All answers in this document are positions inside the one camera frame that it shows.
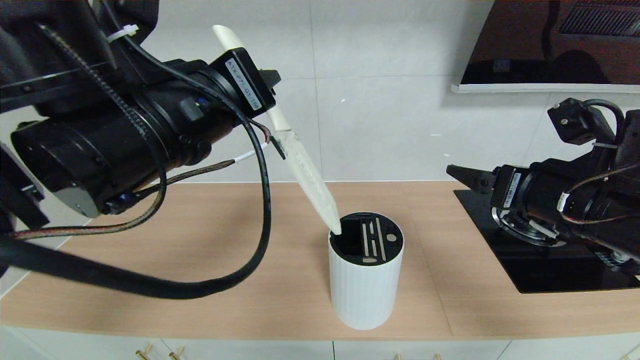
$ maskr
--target white cabinet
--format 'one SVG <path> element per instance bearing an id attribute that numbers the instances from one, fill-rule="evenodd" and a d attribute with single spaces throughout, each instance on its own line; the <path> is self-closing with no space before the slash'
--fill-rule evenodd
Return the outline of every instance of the white cabinet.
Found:
<path id="1" fill-rule="evenodd" d="M 488 341 L 335 341 L 335 360 L 496 360 L 509 340 Z"/>
<path id="2" fill-rule="evenodd" d="M 0 359 L 2 360 L 57 360 L 18 330 L 0 328 Z"/>
<path id="3" fill-rule="evenodd" d="M 18 331 L 60 360 L 140 360 L 136 351 L 144 351 L 149 345 L 152 345 L 147 355 L 149 360 L 169 359 L 169 348 L 157 338 L 78 334 L 25 328 L 18 328 Z"/>
<path id="4" fill-rule="evenodd" d="M 640 332 L 583 338 L 513 340 L 500 360 L 619 360 L 638 343 Z"/>
<path id="5" fill-rule="evenodd" d="M 180 360 L 332 360 L 331 341 L 252 341 L 163 339 Z"/>

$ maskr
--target wooden countertop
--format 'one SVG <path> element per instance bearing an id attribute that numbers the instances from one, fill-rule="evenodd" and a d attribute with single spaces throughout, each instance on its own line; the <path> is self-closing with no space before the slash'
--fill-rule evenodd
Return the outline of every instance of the wooden countertop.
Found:
<path id="1" fill-rule="evenodd" d="M 558 338 L 640 331 L 640 289 L 521 294 L 452 190 L 457 182 L 332 183 L 340 213 L 376 211 L 403 229 L 394 312 L 356 331 L 333 312 L 327 228 L 297 184 L 273 184 L 266 257 L 245 282 L 196 300 L 159 300 L 30 274 L 2 299 L 6 325 L 129 336 L 269 340 Z M 177 281 L 225 275 L 250 257 L 259 184 L 176 184 L 146 224 L 62 250 Z M 137 215 L 103 217 L 114 224 Z"/>

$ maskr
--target label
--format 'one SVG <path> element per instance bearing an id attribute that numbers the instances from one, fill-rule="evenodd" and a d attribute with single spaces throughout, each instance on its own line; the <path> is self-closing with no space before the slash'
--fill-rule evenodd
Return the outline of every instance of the label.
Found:
<path id="1" fill-rule="evenodd" d="M 249 105 L 251 105 L 251 109 L 258 110 L 259 108 L 261 108 L 262 105 L 260 104 L 260 100 L 258 100 L 258 97 L 255 95 L 255 92 L 253 92 L 251 85 L 246 80 L 243 72 L 240 70 L 236 59 L 229 59 L 225 61 L 225 65 L 231 73 L 231 76 L 233 76 L 234 80 L 236 81 L 236 84 L 244 94 L 244 98 L 249 102 Z"/>
<path id="2" fill-rule="evenodd" d="M 502 205 L 503 208 L 511 207 L 511 202 L 513 201 L 513 197 L 516 195 L 516 189 L 518 188 L 518 184 L 520 183 L 521 176 L 522 173 L 520 172 L 513 174 L 513 177 L 511 178 L 511 184 L 509 185 L 509 191 L 507 192 L 507 197 L 506 199 L 504 199 L 504 204 Z"/>

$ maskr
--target gold cabinet handle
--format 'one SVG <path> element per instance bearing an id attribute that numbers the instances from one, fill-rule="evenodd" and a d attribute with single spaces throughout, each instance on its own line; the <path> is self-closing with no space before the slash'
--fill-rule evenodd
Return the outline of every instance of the gold cabinet handle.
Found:
<path id="1" fill-rule="evenodd" d="M 182 352 L 183 352 L 183 351 L 184 351 L 184 346 L 181 346 L 181 347 L 178 349 L 178 352 L 177 352 L 177 353 L 175 353 L 175 352 L 173 352 L 173 351 L 172 351 L 172 352 L 170 352 L 170 353 L 169 353 L 169 358 L 170 358 L 171 360 L 180 360 L 180 355 L 182 355 Z"/>
<path id="2" fill-rule="evenodd" d="M 151 359 L 149 359 L 149 356 L 148 356 L 150 351 L 151 351 L 151 344 L 149 344 L 147 346 L 145 351 L 137 350 L 136 351 L 136 356 L 138 356 L 138 359 L 140 359 L 140 360 L 151 360 Z"/>

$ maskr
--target wall tile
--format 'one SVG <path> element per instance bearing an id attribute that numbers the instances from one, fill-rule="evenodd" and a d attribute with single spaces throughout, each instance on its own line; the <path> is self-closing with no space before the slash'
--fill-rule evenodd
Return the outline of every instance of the wall tile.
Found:
<path id="1" fill-rule="evenodd" d="M 316 76 L 462 74 L 492 4 L 312 0 Z"/>
<path id="2" fill-rule="evenodd" d="M 307 152 L 316 167 L 321 169 L 320 144 L 317 122 L 316 83 L 313 79 L 283 80 L 275 88 L 276 100 L 287 117 L 291 127 L 300 136 Z M 256 118 L 256 121 L 273 129 L 271 121 L 266 115 Z M 256 130 L 260 139 L 261 133 Z M 219 161 L 235 158 L 252 149 L 251 142 L 243 127 L 239 126 L 222 140 L 213 144 L 211 155 L 194 167 L 180 167 L 170 172 L 171 175 L 194 170 Z M 295 181 L 289 167 L 282 160 L 275 148 L 270 145 L 265 149 L 269 178 L 272 181 Z M 243 182 L 260 181 L 258 164 L 255 157 L 248 158 L 231 167 L 192 177 L 185 182 Z"/>
<path id="3" fill-rule="evenodd" d="M 589 94 L 589 93 L 553 93 L 547 105 L 545 106 L 545 114 L 540 121 L 531 146 L 527 151 L 527 154 L 523 160 L 523 163 L 528 165 L 533 161 L 543 161 L 549 158 L 555 158 L 560 160 L 573 160 L 579 156 L 591 151 L 593 146 L 592 142 L 585 143 L 584 145 L 572 145 L 570 143 L 564 143 L 560 140 L 556 133 L 556 129 L 547 115 L 547 109 L 553 107 L 569 97 L 573 97 L 579 100 L 586 99 L 605 99 L 617 104 L 625 113 L 628 110 L 640 109 L 640 96 L 637 94 Z M 600 111 L 607 118 L 611 129 L 616 131 L 616 121 L 613 114 L 604 108 L 599 108 Z"/>
<path id="4" fill-rule="evenodd" d="M 163 61 L 211 62 L 223 52 L 214 24 L 233 29 L 258 68 L 279 70 L 284 79 L 314 77 L 307 0 L 162 0 L 143 47 Z"/>
<path id="5" fill-rule="evenodd" d="M 451 179 L 519 164 L 548 94 L 454 94 L 449 77 L 318 79 L 324 178 Z"/>

